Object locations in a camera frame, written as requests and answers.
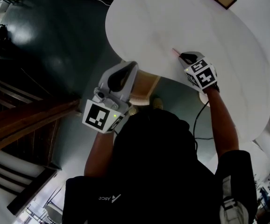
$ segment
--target white tabletop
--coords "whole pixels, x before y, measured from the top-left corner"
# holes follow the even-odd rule
[[[242,140],[254,140],[265,128],[270,117],[266,57],[245,24],[215,1],[114,0],[106,34],[122,59],[189,86],[171,49],[201,52],[216,68],[221,97]]]

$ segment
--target green floor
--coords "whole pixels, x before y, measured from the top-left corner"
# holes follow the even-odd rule
[[[3,23],[12,42],[36,57],[38,67],[29,71],[43,85],[57,84],[63,93],[76,93],[81,110],[91,99],[102,73],[120,62],[105,33],[108,7],[96,0],[24,0],[26,6],[10,6]],[[49,81],[40,79],[43,70]],[[161,78],[155,94],[164,109],[186,120],[193,128],[203,104],[196,91],[172,80]],[[53,162],[68,177],[82,175],[96,132],[82,124],[82,117],[68,116],[61,121]],[[209,109],[201,114],[197,137],[212,137]],[[198,156],[206,163],[215,153],[213,140],[199,140]]]

